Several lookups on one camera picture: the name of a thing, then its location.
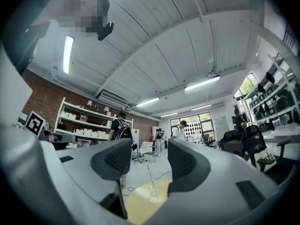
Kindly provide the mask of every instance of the air conditioner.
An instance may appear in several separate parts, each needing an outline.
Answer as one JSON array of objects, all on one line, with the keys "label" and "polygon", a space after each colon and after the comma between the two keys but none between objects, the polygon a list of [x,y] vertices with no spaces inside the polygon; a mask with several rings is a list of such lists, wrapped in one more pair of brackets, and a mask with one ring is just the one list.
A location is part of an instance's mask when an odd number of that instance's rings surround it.
[{"label": "air conditioner", "polygon": [[117,108],[122,108],[126,107],[128,105],[128,102],[126,101],[125,98],[116,95],[110,91],[107,91],[103,89],[100,94],[97,97],[98,101],[117,107]]}]

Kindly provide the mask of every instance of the ceiling light fixture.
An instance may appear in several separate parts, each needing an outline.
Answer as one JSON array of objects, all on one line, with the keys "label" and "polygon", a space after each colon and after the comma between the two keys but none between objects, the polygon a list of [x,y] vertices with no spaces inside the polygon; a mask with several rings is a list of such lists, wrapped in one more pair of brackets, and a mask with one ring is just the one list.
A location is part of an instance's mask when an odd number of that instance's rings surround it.
[{"label": "ceiling light fixture", "polygon": [[155,98],[155,99],[152,99],[152,100],[150,100],[150,101],[148,101],[148,102],[141,103],[141,104],[136,105],[136,106],[137,106],[137,107],[141,107],[141,106],[144,106],[144,105],[149,104],[149,103],[153,103],[153,102],[158,101],[158,100],[159,100],[159,98],[157,97],[157,98]]},{"label": "ceiling light fixture", "polygon": [[185,91],[189,91],[189,90],[192,90],[192,89],[194,89],[194,88],[198,88],[198,87],[201,87],[201,86],[203,86],[203,85],[206,85],[206,84],[208,84],[208,83],[212,83],[212,82],[217,81],[217,80],[219,80],[219,79],[220,79],[220,76],[216,76],[216,77],[214,77],[214,78],[212,78],[212,79],[209,79],[209,80],[207,80],[207,81],[204,81],[204,82],[198,83],[198,84],[196,84],[196,85],[187,87],[187,88],[185,88],[184,90],[185,90]]},{"label": "ceiling light fixture", "polygon": [[195,110],[198,110],[198,109],[201,109],[201,108],[205,108],[205,107],[209,107],[209,106],[211,106],[211,104],[203,106],[203,107],[194,108],[194,109],[192,109],[192,111],[195,111]]},{"label": "ceiling light fixture", "polygon": [[69,74],[69,65],[70,65],[70,56],[72,51],[74,38],[66,36],[65,47],[64,47],[64,56],[63,56],[63,71],[65,74]]},{"label": "ceiling light fixture", "polygon": [[168,115],[163,115],[163,116],[161,116],[161,117],[166,117],[166,116],[171,116],[171,115],[176,115],[176,114],[178,114],[178,112],[171,113],[171,114],[168,114]]}]

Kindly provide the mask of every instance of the white pants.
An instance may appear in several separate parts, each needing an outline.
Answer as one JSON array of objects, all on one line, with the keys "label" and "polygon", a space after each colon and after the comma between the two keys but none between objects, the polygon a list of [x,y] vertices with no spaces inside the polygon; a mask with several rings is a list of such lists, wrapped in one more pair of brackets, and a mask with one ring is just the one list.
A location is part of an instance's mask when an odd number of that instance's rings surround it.
[{"label": "white pants", "polygon": [[161,139],[156,139],[156,147],[157,147],[157,154],[162,154],[163,152],[163,140]]}]

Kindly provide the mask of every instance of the floor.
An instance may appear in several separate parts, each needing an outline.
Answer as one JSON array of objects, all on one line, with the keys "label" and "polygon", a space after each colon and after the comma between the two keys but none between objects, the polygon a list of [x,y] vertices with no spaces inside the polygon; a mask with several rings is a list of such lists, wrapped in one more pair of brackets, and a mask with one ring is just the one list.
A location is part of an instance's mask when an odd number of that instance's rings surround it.
[{"label": "floor", "polygon": [[163,150],[163,156],[156,157],[156,162],[154,162],[154,157],[151,158],[151,161],[142,163],[131,161],[130,170],[127,173],[127,187],[122,189],[123,200],[126,205],[128,195],[135,188],[138,188],[141,185],[146,183],[151,183],[151,177],[153,181],[155,180],[172,180],[171,166],[168,161],[168,150]]}]

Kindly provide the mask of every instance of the brick wall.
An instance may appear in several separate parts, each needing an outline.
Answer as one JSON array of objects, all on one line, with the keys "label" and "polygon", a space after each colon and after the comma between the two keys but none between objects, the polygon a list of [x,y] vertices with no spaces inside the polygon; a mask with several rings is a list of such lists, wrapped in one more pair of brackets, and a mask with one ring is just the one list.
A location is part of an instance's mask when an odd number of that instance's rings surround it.
[{"label": "brick wall", "polygon": [[[37,76],[36,74],[32,73],[29,70],[26,70],[23,73],[23,79],[26,83],[31,87],[33,93],[28,100],[26,106],[23,109],[23,113],[29,115],[30,112],[33,110],[46,119],[47,122],[51,125],[53,129],[55,126],[55,121],[57,117],[58,110],[60,108],[60,104],[62,99],[65,97],[65,101],[74,105],[82,105],[84,108],[87,108],[88,98],[82,97],[76,93],[73,93],[69,90],[56,86],[55,84]],[[95,103],[93,101],[93,105],[89,108],[92,111],[96,111]],[[104,105],[101,103],[97,103],[99,106],[98,112],[104,113]],[[110,108],[110,112],[113,114],[117,114],[119,111]],[[97,124],[106,124],[106,120],[90,118]],[[152,140],[152,126],[158,126],[158,122],[149,120],[146,118],[141,118],[135,116],[133,114],[127,113],[127,120],[134,120],[134,128],[140,130],[140,138],[139,144],[141,145],[142,142],[149,142]],[[67,126],[67,130],[71,130],[72,126],[75,128],[81,128],[80,124],[71,123],[68,121],[64,121],[64,125]]]}]

